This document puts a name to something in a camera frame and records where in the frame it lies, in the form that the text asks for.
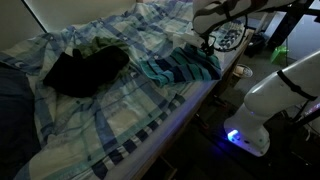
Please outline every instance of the blue striped cloth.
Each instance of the blue striped cloth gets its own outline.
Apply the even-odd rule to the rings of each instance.
[[[163,87],[166,84],[221,79],[219,60],[199,49],[177,47],[165,59],[140,61],[144,73]]]

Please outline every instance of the blue led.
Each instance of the blue led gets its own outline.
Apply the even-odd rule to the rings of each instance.
[[[228,133],[228,139],[229,139],[229,141],[232,141],[233,136],[234,136],[234,135],[237,135],[238,133],[239,133],[239,131],[237,131],[237,130],[233,130],[233,131],[229,132],[229,133]]]

